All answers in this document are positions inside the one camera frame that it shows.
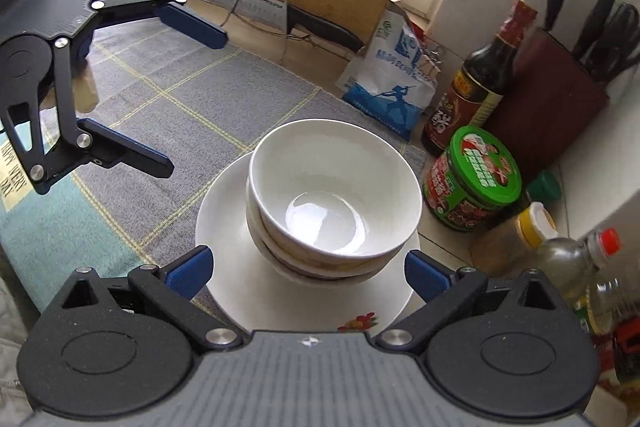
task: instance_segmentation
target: stacked bowls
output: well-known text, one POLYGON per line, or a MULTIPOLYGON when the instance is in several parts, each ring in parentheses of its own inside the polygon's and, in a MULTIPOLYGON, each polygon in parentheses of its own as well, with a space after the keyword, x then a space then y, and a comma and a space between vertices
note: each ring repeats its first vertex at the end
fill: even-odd
POLYGON ((422 213, 411 167, 386 141, 334 120, 300 120, 258 143, 246 185, 249 231, 283 275, 309 285, 373 277, 422 213))

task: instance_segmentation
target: dark glass bottle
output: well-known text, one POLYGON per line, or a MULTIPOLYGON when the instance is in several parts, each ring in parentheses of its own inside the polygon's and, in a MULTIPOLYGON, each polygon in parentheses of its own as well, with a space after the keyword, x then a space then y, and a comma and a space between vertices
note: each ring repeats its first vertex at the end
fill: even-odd
POLYGON ((482 127, 508 89, 513 59, 524 31, 537 14, 523 0, 516 0, 494 41, 463 62, 422 131, 422 143, 428 152, 439 156, 453 133, 463 125, 482 127))

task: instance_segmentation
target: green cap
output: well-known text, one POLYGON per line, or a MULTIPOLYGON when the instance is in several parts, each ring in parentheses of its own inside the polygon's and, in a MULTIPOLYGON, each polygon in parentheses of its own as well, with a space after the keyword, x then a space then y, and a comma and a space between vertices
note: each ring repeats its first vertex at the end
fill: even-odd
POLYGON ((527 185, 527 192, 531 201, 539 201, 545 205, 559 201, 562 197, 558 180, 547 169, 541 171, 538 177, 527 185))
POLYGON ((470 125, 461 127, 451 137, 449 154, 470 196, 494 206, 513 203, 520 196, 520 170, 507 147, 491 133, 470 125))

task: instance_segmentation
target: green lid jar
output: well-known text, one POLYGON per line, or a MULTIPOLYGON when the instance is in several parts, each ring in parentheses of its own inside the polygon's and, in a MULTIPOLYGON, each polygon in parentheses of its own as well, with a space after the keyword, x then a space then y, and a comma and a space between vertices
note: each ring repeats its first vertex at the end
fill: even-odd
POLYGON ((456 230, 473 228, 522 190, 518 166, 495 136, 473 126, 458 129, 424 180, 428 207, 456 230))

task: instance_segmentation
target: wooden knife block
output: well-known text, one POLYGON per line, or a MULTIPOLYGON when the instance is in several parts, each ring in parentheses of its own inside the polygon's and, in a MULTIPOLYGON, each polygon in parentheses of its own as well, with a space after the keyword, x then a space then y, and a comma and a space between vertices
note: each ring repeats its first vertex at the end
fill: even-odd
POLYGON ((537 29, 516 57, 513 86, 483 127, 513 154, 526 185, 558 160, 607 100, 582 64, 537 29))

